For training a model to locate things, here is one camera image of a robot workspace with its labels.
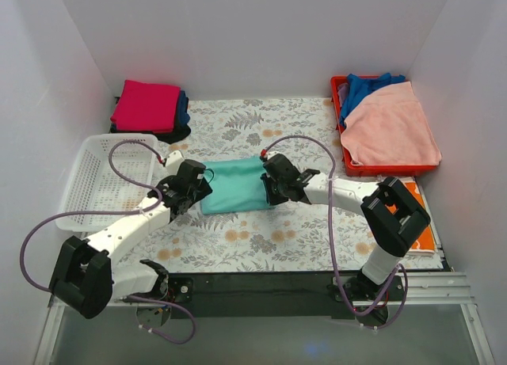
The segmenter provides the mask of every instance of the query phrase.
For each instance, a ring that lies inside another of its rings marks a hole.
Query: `folded cloth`
[[[341,145],[353,165],[438,165],[442,160],[410,82],[365,97],[347,117]]]
[[[176,143],[185,138],[187,138],[192,130],[187,126],[187,123],[190,121],[190,116],[187,113],[187,108],[189,106],[189,98],[186,97],[185,91],[182,90],[180,92],[180,96],[177,99],[177,112],[174,118],[174,128],[172,131],[121,131],[118,130],[116,124],[111,124],[111,128],[109,129],[110,133],[145,133],[152,134],[157,137],[159,141],[165,143]]]
[[[174,127],[186,126],[190,122],[190,116],[187,113],[189,108],[189,98],[187,97],[184,90],[180,92],[180,96],[177,99],[176,104],[176,119],[174,121]]]
[[[349,95],[341,106],[340,125],[345,126],[345,118],[359,105],[360,102],[369,94],[390,84],[404,82],[405,76],[391,76],[390,73],[383,74],[378,78],[360,78],[355,74],[347,76],[349,82]]]
[[[200,202],[203,215],[269,208],[261,180],[265,170],[259,157],[204,164],[214,175],[204,173],[213,193]]]
[[[172,131],[179,95],[177,86],[126,80],[111,122],[119,131]]]

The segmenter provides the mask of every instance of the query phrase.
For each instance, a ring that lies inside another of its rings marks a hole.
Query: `blue cloth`
[[[200,202],[203,215],[270,208],[261,180],[265,170],[259,157],[204,164],[215,176],[210,171],[204,173],[213,193]]]
[[[390,73],[386,73],[379,78],[359,78],[355,74],[350,74],[347,76],[347,81],[349,82],[349,95],[341,106],[341,126],[345,126],[345,118],[349,116],[352,110],[354,110],[367,95],[372,94],[384,86],[404,82],[405,76],[391,76]]]
[[[180,126],[186,126],[189,124],[190,116],[187,113],[187,108],[189,106],[189,99],[184,90],[180,92],[180,97],[177,98],[176,105],[176,118]]]

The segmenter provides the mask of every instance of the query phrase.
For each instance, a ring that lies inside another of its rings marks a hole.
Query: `cable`
[[[157,159],[158,159],[159,162],[162,160],[161,155],[153,147],[148,146],[144,142],[136,141],[135,139],[126,139],[126,140],[121,141],[121,142],[117,143],[116,145],[114,145],[112,147],[111,151],[109,152],[108,160],[109,160],[109,165],[111,166],[112,171],[116,175],[118,175],[119,177],[121,177],[122,179],[124,179],[125,181],[127,181],[128,183],[132,183],[132,184],[137,185],[139,187],[148,188],[148,189],[150,189],[152,191],[157,192],[157,201],[153,205],[150,205],[149,207],[146,207],[143,210],[134,210],[134,211],[72,211],[72,212],[63,212],[63,213],[58,213],[57,215],[53,215],[51,217],[48,217],[47,219],[39,222],[26,235],[25,240],[23,240],[23,243],[21,244],[21,250],[19,252],[19,265],[20,265],[20,268],[21,268],[21,273],[23,274],[23,276],[26,279],[26,281],[28,283],[30,283],[32,286],[34,286],[35,288],[38,288],[41,291],[51,292],[48,287],[42,286],[41,284],[37,283],[35,280],[32,279],[32,277],[28,274],[28,272],[26,270],[26,265],[25,265],[26,247],[29,244],[30,240],[32,239],[32,236],[41,227],[43,227],[47,223],[49,223],[51,221],[54,221],[56,219],[61,219],[62,217],[76,216],[76,215],[118,215],[118,216],[120,216],[120,215],[126,215],[126,216],[129,216],[129,215],[138,215],[139,213],[146,213],[146,212],[149,212],[149,211],[153,211],[162,202],[162,193],[156,187],[154,187],[152,185],[149,185],[149,184],[140,183],[140,182],[135,181],[135,180],[133,180],[133,179],[131,179],[129,177],[126,177],[120,171],[118,171],[118,169],[112,163],[112,154],[115,152],[115,150],[118,147],[120,147],[120,146],[122,146],[122,145],[124,145],[126,143],[134,143],[134,144],[138,144],[138,145],[144,146],[144,147],[146,147],[148,150],[150,150],[151,152],[153,152],[157,156]]]
[[[329,155],[329,157],[331,159],[331,163],[332,164],[331,164],[331,170],[330,170],[330,173],[329,173],[328,200],[327,200],[328,201],[328,208],[327,208],[327,229],[328,229],[329,237],[330,237],[331,262],[333,263],[334,276],[335,276],[336,281],[337,281],[338,290],[340,291],[341,299],[343,300],[343,302],[345,303],[345,305],[347,306],[347,308],[350,310],[350,312],[352,314],[356,315],[356,316],[359,316],[359,317],[366,316],[370,312],[372,312],[377,307],[377,305],[379,304],[379,302],[382,299],[383,295],[387,292],[387,289],[391,285],[391,282],[394,279],[394,277],[396,275],[396,272],[398,272],[398,270],[400,268],[403,271],[403,275],[405,277],[405,293],[403,295],[402,303],[400,304],[400,306],[398,308],[398,311],[396,311],[396,314],[394,315],[394,317],[390,321],[388,321],[386,324],[381,325],[379,327],[368,327],[368,328],[372,328],[372,329],[385,328],[385,327],[391,325],[394,322],[394,320],[396,320],[398,318],[399,314],[401,313],[401,311],[403,309],[403,306],[405,305],[406,295],[407,295],[407,292],[408,292],[408,276],[406,275],[406,270],[405,270],[405,268],[403,267],[402,264],[398,264],[393,269],[393,271],[391,272],[391,274],[387,277],[387,280],[384,283],[384,286],[379,291],[379,294],[377,295],[377,297],[375,298],[375,300],[373,301],[373,303],[366,310],[364,310],[364,311],[357,312],[357,311],[354,310],[354,307],[350,303],[349,298],[347,297],[347,294],[345,293],[345,289],[343,287],[343,283],[342,283],[341,278],[340,278],[340,272],[339,272],[338,264],[337,264],[337,260],[336,260],[336,252],[335,252],[335,249],[334,249],[334,232],[333,232],[333,180],[332,180],[332,178],[333,178],[333,175],[334,175],[334,170],[336,169],[336,160],[334,159],[333,154],[331,153],[331,151],[327,147],[325,147],[317,139],[311,138],[311,137],[307,137],[305,135],[287,135],[285,137],[277,139],[275,142],[273,142],[270,145],[268,145],[262,151],[262,153],[267,153],[276,144],[278,144],[278,143],[280,143],[280,142],[282,142],[282,141],[284,141],[286,139],[294,139],[294,138],[297,138],[297,139],[306,139],[308,141],[312,141],[313,143],[318,144]]]
[[[150,333],[154,333],[155,335],[158,335],[161,338],[166,339],[170,343],[178,344],[178,345],[188,343],[195,336],[196,331],[197,331],[197,322],[196,322],[196,319],[194,318],[194,316],[186,308],[184,308],[184,307],[182,307],[182,306],[180,306],[178,304],[175,304],[175,303],[164,302],[162,300],[153,300],[153,299],[148,299],[148,298],[141,298],[139,296],[134,296],[134,295],[130,295],[128,297],[128,300],[133,300],[133,301],[136,301],[136,302],[145,302],[145,303],[156,303],[156,304],[162,304],[163,306],[170,306],[171,308],[176,308],[177,310],[180,310],[181,312],[183,312],[184,314],[186,314],[190,318],[190,321],[192,322],[192,332],[184,340],[175,339],[175,338],[173,338],[173,337],[165,334],[164,332],[162,332],[162,331],[160,331],[158,329],[153,329],[151,327],[148,327],[147,325],[144,325],[144,324],[139,325],[140,327],[144,328],[146,331],[148,331]]]
[[[213,171],[212,169],[205,169],[204,171],[209,171],[210,173],[212,173],[212,178],[208,181],[208,183],[210,184],[213,179],[215,179],[215,171]]]
[[[384,301],[382,306],[377,306],[377,308],[384,308],[387,306],[387,301],[389,301],[389,291],[386,291],[386,300]]]

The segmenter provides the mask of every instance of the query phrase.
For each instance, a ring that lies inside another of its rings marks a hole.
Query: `glass panel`
[[[194,339],[178,346],[139,329],[135,307],[109,307],[93,320],[66,308],[53,363],[478,363],[459,306],[406,306],[394,325],[377,333],[327,317],[197,322]],[[189,326],[188,320],[173,320],[162,330],[183,337]]]

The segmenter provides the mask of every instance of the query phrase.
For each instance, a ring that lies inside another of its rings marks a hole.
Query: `white wall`
[[[193,99],[329,96],[336,74],[406,73],[446,0],[64,0],[105,80]]]
[[[74,155],[105,131],[112,94],[61,0],[0,0],[0,363],[33,361],[49,296],[23,279],[21,241],[57,212]],[[68,234],[52,223],[29,246],[47,285]]]
[[[507,0],[449,0],[410,77],[443,154],[424,179],[445,253],[507,362]]]

